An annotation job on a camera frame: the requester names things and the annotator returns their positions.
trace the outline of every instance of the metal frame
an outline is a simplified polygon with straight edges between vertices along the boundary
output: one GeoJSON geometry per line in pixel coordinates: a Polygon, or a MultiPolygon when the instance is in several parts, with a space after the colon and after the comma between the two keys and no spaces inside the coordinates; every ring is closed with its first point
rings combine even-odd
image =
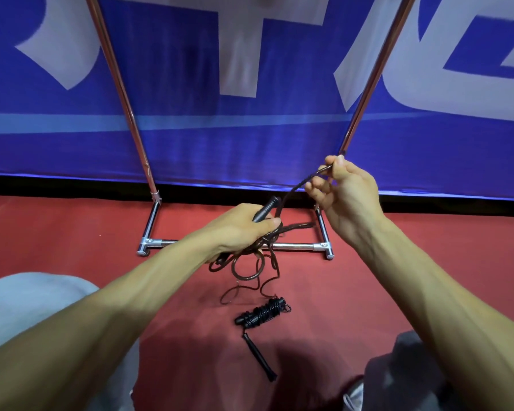
{"type": "MultiPolygon", "coordinates": [[[[402,27],[409,15],[409,11],[413,5],[415,0],[402,0],[400,6],[398,8],[398,12],[392,22],[392,26],[390,27],[390,31],[384,41],[383,47],[377,57],[377,61],[373,67],[373,70],[368,78],[366,83],[366,87],[363,90],[361,99],[356,107],[356,111],[352,116],[350,121],[350,125],[348,130],[346,131],[345,137],[343,139],[343,144],[339,149],[338,154],[345,154],[346,149],[349,146],[350,140],[356,131],[356,128],[362,118],[363,112],[365,111],[367,104],[370,101],[371,94],[373,90],[377,86],[377,82],[383,72],[383,68],[385,67],[386,61],[388,60],[392,48],[394,47],[396,40],[400,32],[402,31],[402,27]]],[[[86,0],[88,4],[89,11],[91,13],[91,18],[94,22],[95,29],[97,34],[99,35],[99,41],[101,42],[101,47],[103,48],[103,53],[105,55],[105,59],[107,64],[109,65],[109,69],[112,75],[112,79],[115,82],[116,90],[118,91],[118,96],[120,98],[120,102],[122,103],[122,108],[124,110],[125,118],[128,122],[128,127],[131,132],[131,136],[135,142],[135,146],[137,148],[137,153],[139,154],[139,159],[141,160],[141,164],[143,165],[144,174],[147,178],[148,186],[151,190],[151,196],[153,205],[150,216],[148,217],[148,221],[146,226],[144,227],[143,237],[139,242],[139,247],[137,249],[137,255],[140,256],[148,256],[150,253],[150,249],[159,249],[164,248],[168,245],[171,245],[176,240],[172,239],[153,239],[151,238],[152,227],[154,227],[154,222],[156,221],[156,217],[158,215],[158,210],[162,204],[162,199],[160,198],[160,193],[156,187],[154,182],[154,177],[152,176],[151,166],[148,162],[147,154],[144,150],[144,145],[141,140],[141,135],[137,128],[137,123],[135,122],[135,116],[133,114],[133,109],[131,108],[131,104],[129,103],[128,94],[125,90],[124,82],[122,80],[122,75],[120,74],[120,70],[118,68],[118,62],[116,61],[116,56],[114,54],[114,49],[112,47],[112,43],[109,37],[109,32],[107,31],[107,27],[105,24],[105,19],[103,18],[103,13],[101,12],[101,7],[99,6],[99,2],[97,0],[86,0]]],[[[320,227],[320,233],[322,242],[318,243],[284,243],[284,242],[276,242],[273,244],[273,248],[275,251],[319,251],[324,252],[326,255],[326,259],[333,260],[334,254],[331,242],[329,241],[329,236],[326,230],[326,224],[322,217],[322,211],[319,207],[315,208],[316,218],[318,219],[318,225],[320,227]]]]}

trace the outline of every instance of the red floor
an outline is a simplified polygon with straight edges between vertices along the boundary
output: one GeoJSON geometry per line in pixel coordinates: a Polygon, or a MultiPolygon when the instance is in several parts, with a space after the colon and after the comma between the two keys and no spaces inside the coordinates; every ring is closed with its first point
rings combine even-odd
{"type": "MultiPolygon", "coordinates": [[[[154,237],[173,239],[225,207],[171,205],[154,237]]],[[[142,259],[137,243],[150,203],[0,197],[0,277],[22,271],[80,276],[103,286],[142,259]]],[[[286,210],[284,223],[310,212],[286,210]]],[[[514,319],[514,218],[390,215],[453,277],[514,319]]],[[[205,268],[158,313],[141,344],[138,411],[312,409],[335,395],[409,325],[355,252],[331,232],[336,257],[282,253],[274,291],[293,308],[250,331],[280,377],[270,384],[232,324],[263,299],[244,292],[221,307],[233,284],[205,268]]],[[[313,241],[294,231],[288,241],[313,241]]]]}

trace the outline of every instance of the shoe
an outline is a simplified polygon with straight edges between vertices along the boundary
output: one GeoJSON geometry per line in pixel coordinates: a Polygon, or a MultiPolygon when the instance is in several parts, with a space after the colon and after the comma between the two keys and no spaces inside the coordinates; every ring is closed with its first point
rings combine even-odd
{"type": "Polygon", "coordinates": [[[354,381],[348,392],[343,395],[343,411],[362,411],[363,376],[354,381]]]}

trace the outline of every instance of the forearm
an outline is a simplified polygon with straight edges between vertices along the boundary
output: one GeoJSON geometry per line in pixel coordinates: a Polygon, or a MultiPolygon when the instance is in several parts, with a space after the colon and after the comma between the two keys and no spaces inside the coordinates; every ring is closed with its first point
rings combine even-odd
{"type": "Polygon", "coordinates": [[[356,250],[468,403],[514,410],[514,322],[459,285],[389,220],[356,250]]]}
{"type": "Polygon", "coordinates": [[[82,409],[157,310],[213,255],[198,234],[0,347],[0,410],[82,409]]]}

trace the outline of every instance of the person's right hand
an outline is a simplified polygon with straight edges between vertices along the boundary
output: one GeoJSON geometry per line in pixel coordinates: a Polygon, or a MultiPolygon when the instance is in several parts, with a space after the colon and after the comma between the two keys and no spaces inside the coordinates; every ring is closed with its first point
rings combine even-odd
{"type": "Polygon", "coordinates": [[[305,190],[325,211],[333,230],[356,248],[386,219],[379,204],[379,188],[371,174],[343,156],[326,157],[326,164],[332,163],[332,169],[324,174],[333,178],[336,186],[314,177],[305,190]]]}

